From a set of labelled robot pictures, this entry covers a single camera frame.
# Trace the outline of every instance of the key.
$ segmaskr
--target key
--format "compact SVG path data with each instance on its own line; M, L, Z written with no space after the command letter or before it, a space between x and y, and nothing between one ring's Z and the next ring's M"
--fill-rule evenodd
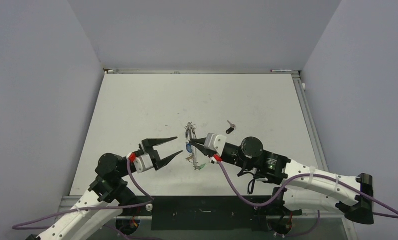
M230 128L227 129L227 130L225 131L225 133L226 133L226 134L230 134L232 131L234 131L234 129L236 129L236 126L235 126L234 124L230 123L230 121L227 121L227 122L230 124Z

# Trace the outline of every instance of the metal frame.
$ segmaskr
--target metal frame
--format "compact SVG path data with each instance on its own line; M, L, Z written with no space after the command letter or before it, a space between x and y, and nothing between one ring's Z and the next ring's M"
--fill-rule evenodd
M270 72L268 69L244 69L244 70L141 70L141 69L104 69L105 74L290 74L292 75L293 85L299 100L302 110L303 118L305 120L306 128L308 130L309 138L311 141L312 149L314 151L317 167L324 171L328 171L328 165L325 161L324 153L322 151L321 143L318 138L316 127L312 119L308 102L305 97L302 81L298 71L291 72ZM71 208L80 196L64 196L59 206L59 212ZM315 211L303 211L302 216L298 218L315 218ZM138 217L150 219L150 216ZM321 218L341 218L343 227L348 240L357 240L357 234L353 223L343 216L333 213L321 213Z

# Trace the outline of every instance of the marker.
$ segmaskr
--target marker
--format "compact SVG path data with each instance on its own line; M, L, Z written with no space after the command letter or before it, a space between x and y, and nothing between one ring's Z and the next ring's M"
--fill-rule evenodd
M289 73L291 72L291 70L271 70L272 73Z

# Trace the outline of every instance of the car key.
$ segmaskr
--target car key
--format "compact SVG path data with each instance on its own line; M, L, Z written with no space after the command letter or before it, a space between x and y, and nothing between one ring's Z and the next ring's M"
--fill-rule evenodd
M234 131L234 129L236 129L236 126L235 126L234 124L230 123L230 121L227 121L227 122L230 124L230 128L227 129L227 130L225 131L225 133L226 133L226 134L230 134L230 133L232 133L232 131Z

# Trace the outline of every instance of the wall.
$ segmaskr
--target wall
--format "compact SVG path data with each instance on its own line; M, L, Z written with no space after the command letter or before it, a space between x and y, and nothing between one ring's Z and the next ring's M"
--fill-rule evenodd
M0 240L68 194L102 78L67 1L0 0Z
M68 0L106 68L301 70L340 0Z
M302 78L330 171L371 174L375 197L398 210L398 0L343 0ZM355 227L398 239L397 219Z

